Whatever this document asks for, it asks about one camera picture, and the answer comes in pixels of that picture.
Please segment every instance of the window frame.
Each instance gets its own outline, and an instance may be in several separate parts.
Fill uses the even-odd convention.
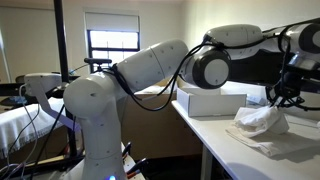
[[[90,34],[91,31],[124,32],[124,33],[128,32],[128,31],[110,31],[110,30],[87,29],[89,58],[93,58],[93,56],[92,56],[93,51],[114,51],[114,52],[138,52],[138,51],[140,51],[140,32],[133,32],[133,33],[137,33],[137,35],[138,35],[137,48],[108,48],[108,47],[92,47],[91,34]],[[93,67],[93,65],[90,64],[90,73],[93,73],[94,72],[93,70],[94,70],[94,67]]]

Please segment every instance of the bed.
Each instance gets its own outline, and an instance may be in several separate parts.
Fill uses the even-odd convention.
[[[63,105],[63,100],[50,98],[49,103],[51,104],[52,109],[59,112]],[[30,122],[30,119],[23,107],[13,110],[6,110],[7,108],[8,107],[6,106],[0,106],[0,159],[7,157],[8,150],[14,144],[14,141],[18,137],[20,131]],[[37,104],[28,105],[26,108],[32,118],[38,112]],[[34,120],[38,138],[43,137],[50,131],[54,121],[55,119],[53,117],[49,116],[40,108],[39,115]],[[62,124],[58,122],[56,129],[61,126]],[[36,136],[33,126],[30,124],[21,133],[10,153],[20,150],[35,139]]]

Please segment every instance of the white table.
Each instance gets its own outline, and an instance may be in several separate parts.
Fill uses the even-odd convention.
[[[269,158],[226,133],[233,116],[189,117],[178,102],[172,104],[204,144],[201,179],[210,179],[211,154],[233,179],[320,179],[320,148]],[[301,129],[306,128],[291,123],[289,126],[289,132],[298,131],[295,133],[303,133]],[[316,128],[307,128],[319,133]]]

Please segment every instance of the black pole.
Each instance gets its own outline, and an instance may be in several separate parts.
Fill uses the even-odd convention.
[[[54,0],[54,12],[56,17],[61,78],[62,78],[62,82],[69,83],[67,46],[66,46],[64,22],[63,22],[62,0]],[[73,119],[72,114],[67,110],[66,110],[66,115],[68,118]],[[70,157],[75,157],[77,156],[77,145],[75,140],[75,133],[71,129],[68,129],[68,137],[69,137]]]

